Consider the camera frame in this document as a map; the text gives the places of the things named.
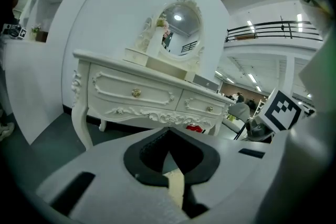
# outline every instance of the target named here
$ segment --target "chair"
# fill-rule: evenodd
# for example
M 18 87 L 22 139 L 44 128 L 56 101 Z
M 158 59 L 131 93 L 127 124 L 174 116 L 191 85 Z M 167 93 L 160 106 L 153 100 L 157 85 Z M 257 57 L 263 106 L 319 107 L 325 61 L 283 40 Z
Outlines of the chair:
M 237 140 L 239 136 L 242 134 L 246 122 L 250 118 L 250 108 L 248 107 L 247 104 L 244 103 L 238 103 L 231 105 L 228 109 L 228 114 L 235 116 L 237 119 L 242 120 L 244 122 L 244 126 L 240 129 L 236 124 L 233 122 L 229 121 L 228 119 L 223 119 L 222 123 L 227 126 L 230 130 L 234 131 L 237 135 L 234 138 L 234 140 Z

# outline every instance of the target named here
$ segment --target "oval mirror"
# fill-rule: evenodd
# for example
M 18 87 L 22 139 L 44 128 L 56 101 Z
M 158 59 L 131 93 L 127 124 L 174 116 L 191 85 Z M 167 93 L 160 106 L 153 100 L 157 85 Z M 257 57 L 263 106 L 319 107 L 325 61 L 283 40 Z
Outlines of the oval mirror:
M 201 24 L 197 14 L 188 6 L 176 3 L 160 15 L 164 18 L 165 34 L 162 46 L 171 54 L 182 56 L 191 52 L 198 44 Z

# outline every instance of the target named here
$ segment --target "curved white wall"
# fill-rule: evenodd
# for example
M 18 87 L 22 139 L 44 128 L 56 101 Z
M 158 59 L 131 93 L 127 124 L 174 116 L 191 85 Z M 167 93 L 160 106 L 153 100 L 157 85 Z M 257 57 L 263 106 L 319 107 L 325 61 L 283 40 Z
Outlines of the curved white wall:
M 86 49 L 121 59 L 124 48 L 134 44 L 145 20 L 175 0 L 86 0 L 71 29 L 62 68 L 63 104 L 72 105 L 72 74 L 77 61 L 72 52 Z M 213 79 L 221 56 L 228 12 L 221 0 L 195 0 L 205 25 L 205 51 L 201 73 Z

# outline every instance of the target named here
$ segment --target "red object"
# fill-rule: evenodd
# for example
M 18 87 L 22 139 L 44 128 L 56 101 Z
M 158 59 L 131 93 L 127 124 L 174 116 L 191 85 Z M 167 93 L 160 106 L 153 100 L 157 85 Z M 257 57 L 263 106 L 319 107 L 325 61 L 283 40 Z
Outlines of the red object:
M 201 133 L 203 131 L 202 128 L 199 127 L 198 125 L 188 125 L 186 129 L 197 132 L 197 133 Z

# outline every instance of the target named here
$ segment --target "metal railing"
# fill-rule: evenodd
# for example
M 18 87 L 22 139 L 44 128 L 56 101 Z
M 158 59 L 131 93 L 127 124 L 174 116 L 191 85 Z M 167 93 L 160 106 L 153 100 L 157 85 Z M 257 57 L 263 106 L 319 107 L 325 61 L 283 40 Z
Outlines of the metal railing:
M 194 41 L 194 42 L 191 42 L 191 43 L 189 43 L 189 44 L 187 44 L 187 45 L 184 45 L 184 46 L 182 47 L 181 53 L 184 53 L 184 52 L 186 52 L 186 51 L 192 50 L 193 48 L 195 48 L 196 43 L 197 43 L 197 40 Z
M 316 28 L 309 26 L 306 27 L 305 25 L 311 25 L 311 23 L 307 21 L 298 22 L 295 20 L 284 20 L 278 22 L 268 22 L 248 26 L 241 26 L 238 28 L 228 29 L 225 42 L 245 40 L 245 39 L 255 39 L 260 37 L 283 37 L 291 39 L 304 38 L 304 39 L 323 41 Z

